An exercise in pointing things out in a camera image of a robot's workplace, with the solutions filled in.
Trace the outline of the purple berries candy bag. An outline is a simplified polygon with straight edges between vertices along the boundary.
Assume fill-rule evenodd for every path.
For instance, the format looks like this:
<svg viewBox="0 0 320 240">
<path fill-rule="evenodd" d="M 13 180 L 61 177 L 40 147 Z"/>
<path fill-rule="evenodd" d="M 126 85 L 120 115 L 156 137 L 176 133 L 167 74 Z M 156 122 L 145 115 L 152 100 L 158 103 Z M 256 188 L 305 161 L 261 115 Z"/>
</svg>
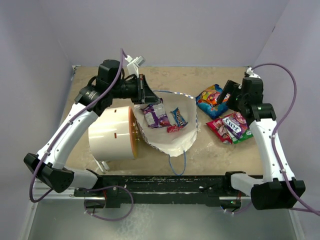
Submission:
<svg viewBox="0 0 320 240">
<path fill-rule="evenodd" d="M 149 104 L 140 110 L 143 112 L 147 125 L 151 129 L 169 127 L 171 125 L 163 103 Z"/>
</svg>

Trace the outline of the orange snack bag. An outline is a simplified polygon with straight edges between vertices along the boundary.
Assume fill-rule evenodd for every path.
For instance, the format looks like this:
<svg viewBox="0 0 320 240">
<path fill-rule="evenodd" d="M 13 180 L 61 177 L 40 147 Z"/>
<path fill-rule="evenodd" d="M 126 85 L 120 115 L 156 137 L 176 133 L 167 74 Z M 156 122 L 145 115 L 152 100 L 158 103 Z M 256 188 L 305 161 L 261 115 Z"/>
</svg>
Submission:
<svg viewBox="0 0 320 240">
<path fill-rule="evenodd" d="M 213 105 L 213 106 L 218 105 L 217 101 L 218 101 L 218 98 L 220 97 L 220 95 L 221 95 L 220 92 L 212 92 L 212 93 L 210 93 L 210 94 L 208 95 L 208 97 L 205 99 L 205 101 L 206 101 L 208 104 L 211 104 L 211 105 Z M 224 97 L 222 103 L 227 102 L 228 99 L 229 99 L 229 97 L 230 97 L 230 94 L 228 93 L 228 94 Z"/>
</svg>

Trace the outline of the blue snack bag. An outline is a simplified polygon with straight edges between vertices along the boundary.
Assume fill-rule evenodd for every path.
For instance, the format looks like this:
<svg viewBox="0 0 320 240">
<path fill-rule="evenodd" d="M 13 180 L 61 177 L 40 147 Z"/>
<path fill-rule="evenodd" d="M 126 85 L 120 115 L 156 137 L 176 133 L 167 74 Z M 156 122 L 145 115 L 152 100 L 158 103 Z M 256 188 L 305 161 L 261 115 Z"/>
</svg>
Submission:
<svg viewBox="0 0 320 240">
<path fill-rule="evenodd" d="M 214 84 L 205 90 L 203 90 L 197 97 L 196 97 L 196 105 L 205 112 L 211 119 L 219 118 L 222 114 L 224 114 L 227 110 L 226 102 L 217 105 L 211 105 L 205 101 L 210 93 L 214 92 L 222 92 L 223 89 L 218 85 Z"/>
</svg>

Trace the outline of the pink candy bag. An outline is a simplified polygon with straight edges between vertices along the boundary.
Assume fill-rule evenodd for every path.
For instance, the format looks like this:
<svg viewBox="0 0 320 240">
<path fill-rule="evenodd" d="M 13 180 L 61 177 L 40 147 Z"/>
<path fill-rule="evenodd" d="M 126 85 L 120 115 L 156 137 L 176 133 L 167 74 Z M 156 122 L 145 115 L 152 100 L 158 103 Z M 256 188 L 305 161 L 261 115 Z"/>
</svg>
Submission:
<svg viewBox="0 0 320 240">
<path fill-rule="evenodd" d="M 239 113 L 234 112 L 222 118 L 222 122 L 230 136 L 239 139 L 243 133 L 249 129 L 245 118 Z"/>
</svg>

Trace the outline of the green snack bag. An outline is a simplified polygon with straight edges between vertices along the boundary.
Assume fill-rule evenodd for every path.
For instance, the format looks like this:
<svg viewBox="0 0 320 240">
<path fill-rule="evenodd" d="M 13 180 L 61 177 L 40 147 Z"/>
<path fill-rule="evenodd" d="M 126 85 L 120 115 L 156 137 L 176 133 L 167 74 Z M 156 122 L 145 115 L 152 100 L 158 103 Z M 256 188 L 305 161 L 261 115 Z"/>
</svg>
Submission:
<svg viewBox="0 0 320 240">
<path fill-rule="evenodd" d="M 248 128 L 239 139 L 237 139 L 236 137 L 233 136 L 231 138 L 231 140 L 232 140 L 233 144 L 238 144 L 238 143 L 244 142 L 252 137 L 253 137 L 252 131 Z"/>
</svg>

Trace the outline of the blue checkered paper bag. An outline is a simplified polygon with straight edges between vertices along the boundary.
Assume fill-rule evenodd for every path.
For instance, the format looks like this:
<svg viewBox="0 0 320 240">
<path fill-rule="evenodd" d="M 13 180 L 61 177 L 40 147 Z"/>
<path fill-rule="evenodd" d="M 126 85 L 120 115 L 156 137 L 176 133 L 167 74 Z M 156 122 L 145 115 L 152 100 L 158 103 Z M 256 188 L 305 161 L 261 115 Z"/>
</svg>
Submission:
<svg viewBox="0 0 320 240">
<path fill-rule="evenodd" d="M 187 121 L 187 125 L 178 132 L 167 133 L 167 127 L 149 128 L 142 108 L 148 105 L 135 105 L 133 109 L 134 116 L 137 121 L 137 126 L 140 130 L 143 140 L 151 147 L 166 154 L 168 160 L 174 157 L 183 156 L 183 170 L 177 173 L 173 168 L 172 172 L 176 176 L 181 176 L 185 173 L 187 166 L 187 151 L 192 147 L 198 135 L 198 114 L 196 98 L 186 93 L 155 90 L 159 98 L 162 99 L 166 114 L 168 116 L 170 126 L 176 125 L 176 122 L 171 114 L 176 108 L 179 108 L 181 115 Z"/>
</svg>

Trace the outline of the magenta red snack bag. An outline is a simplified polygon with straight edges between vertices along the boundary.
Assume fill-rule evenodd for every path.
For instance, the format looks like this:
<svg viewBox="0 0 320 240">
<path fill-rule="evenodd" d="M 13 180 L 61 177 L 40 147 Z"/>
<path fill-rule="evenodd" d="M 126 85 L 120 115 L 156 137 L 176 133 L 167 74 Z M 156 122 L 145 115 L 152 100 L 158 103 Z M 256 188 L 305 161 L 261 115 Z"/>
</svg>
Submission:
<svg viewBox="0 0 320 240">
<path fill-rule="evenodd" d="M 206 125 L 213 131 L 213 133 L 218 137 L 218 139 L 222 143 L 224 144 L 233 143 L 221 118 L 217 118 L 210 122 L 207 122 Z"/>
</svg>

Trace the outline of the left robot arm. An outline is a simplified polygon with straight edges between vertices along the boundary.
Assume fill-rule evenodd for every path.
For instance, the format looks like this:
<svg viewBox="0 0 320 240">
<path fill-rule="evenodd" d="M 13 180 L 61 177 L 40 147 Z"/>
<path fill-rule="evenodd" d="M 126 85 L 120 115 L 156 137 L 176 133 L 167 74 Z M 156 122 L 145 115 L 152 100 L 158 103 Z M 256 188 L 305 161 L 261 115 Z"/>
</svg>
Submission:
<svg viewBox="0 0 320 240">
<path fill-rule="evenodd" d="M 139 67 L 145 62 L 142 56 L 127 56 L 129 75 L 124 77 L 118 60 L 104 60 L 76 98 L 67 118 L 37 153 L 27 153 L 23 159 L 33 176 L 62 193 L 71 186 L 85 188 L 91 196 L 103 191 L 98 175 L 90 170 L 69 170 L 66 161 L 89 126 L 112 105 L 113 99 L 130 99 L 135 105 L 157 104 L 160 98 L 150 89 Z"/>
</svg>

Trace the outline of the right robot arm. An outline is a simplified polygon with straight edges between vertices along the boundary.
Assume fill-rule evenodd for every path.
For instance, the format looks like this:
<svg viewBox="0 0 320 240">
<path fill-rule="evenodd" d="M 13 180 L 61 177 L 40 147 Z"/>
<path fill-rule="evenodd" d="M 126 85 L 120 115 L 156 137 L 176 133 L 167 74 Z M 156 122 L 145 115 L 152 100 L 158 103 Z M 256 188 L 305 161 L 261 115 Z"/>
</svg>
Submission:
<svg viewBox="0 0 320 240">
<path fill-rule="evenodd" d="M 228 196 L 241 191 L 257 210 L 290 209 L 306 186 L 289 167 L 276 129 L 276 113 L 270 103 L 263 102 L 263 90 L 260 78 L 244 77 L 241 84 L 228 80 L 217 99 L 218 104 L 226 100 L 230 110 L 244 117 L 263 166 L 262 179 L 241 171 L 227 172 L 229 179 L 222 183 L 222 190 Z"/>
</svg>

